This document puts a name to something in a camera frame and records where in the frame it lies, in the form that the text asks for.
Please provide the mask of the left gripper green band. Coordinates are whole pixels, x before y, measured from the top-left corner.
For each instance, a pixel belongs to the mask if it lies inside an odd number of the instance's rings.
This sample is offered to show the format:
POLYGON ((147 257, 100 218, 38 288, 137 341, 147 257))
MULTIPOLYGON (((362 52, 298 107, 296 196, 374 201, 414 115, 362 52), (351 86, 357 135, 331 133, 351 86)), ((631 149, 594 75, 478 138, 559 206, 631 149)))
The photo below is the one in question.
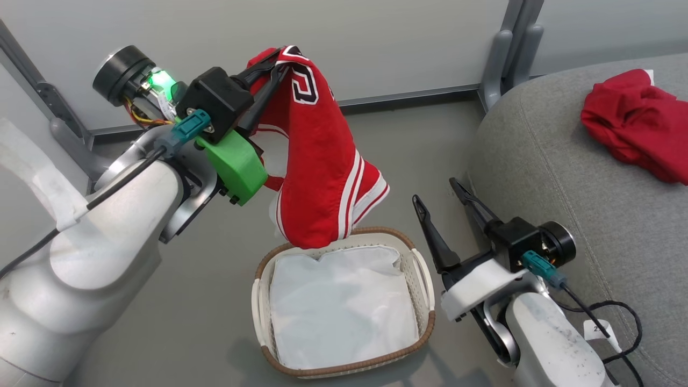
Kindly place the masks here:
POLYGON ((243 206, 267 180, 261 150, 250 135, 289 69, 277 64, 282 49, 234 76, 214 67, 187 85, 136 46, 127 46, 101 64, 92 86, 111 105, 125 108, 142 129, 165 129, 144 152, 145 164, 181 159, 183 147, 192 143, 209 160, 221 195, 243 206), (250 90, 256 85, 254 96, 250 90))

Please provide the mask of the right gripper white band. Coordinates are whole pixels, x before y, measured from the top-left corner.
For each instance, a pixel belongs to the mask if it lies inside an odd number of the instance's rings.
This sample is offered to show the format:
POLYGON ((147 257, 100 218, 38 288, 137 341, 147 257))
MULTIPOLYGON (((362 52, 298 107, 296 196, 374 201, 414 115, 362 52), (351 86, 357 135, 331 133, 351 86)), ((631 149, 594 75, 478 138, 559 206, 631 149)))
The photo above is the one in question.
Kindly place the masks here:
POLYGON ((461 262, 433 225, 421 198, 411 198, 433 264, 446 286, 441 308, 447 318, 461 319, 527 274, 540 277, 555 288, 565 283, 557 269, 575 259, 577 246, 564 226, 556 222, 535 226, 519 217, 504 223, 456 178, 450 178, 449 184, 492 247, 461 262))

